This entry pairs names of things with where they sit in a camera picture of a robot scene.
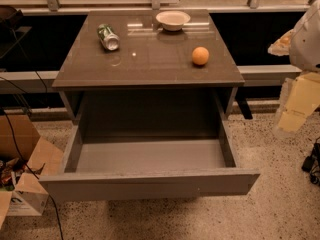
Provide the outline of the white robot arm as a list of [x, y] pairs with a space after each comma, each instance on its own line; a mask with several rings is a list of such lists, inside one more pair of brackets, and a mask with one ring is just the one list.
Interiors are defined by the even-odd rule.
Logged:
[[286, 79], [280, 93], [275, 127], [294, 133], [320, 106], [320, 0], [316, 0], [292, 30], [268, 48], [276, 56], [288, 55], [301, 70], [294, 80]]

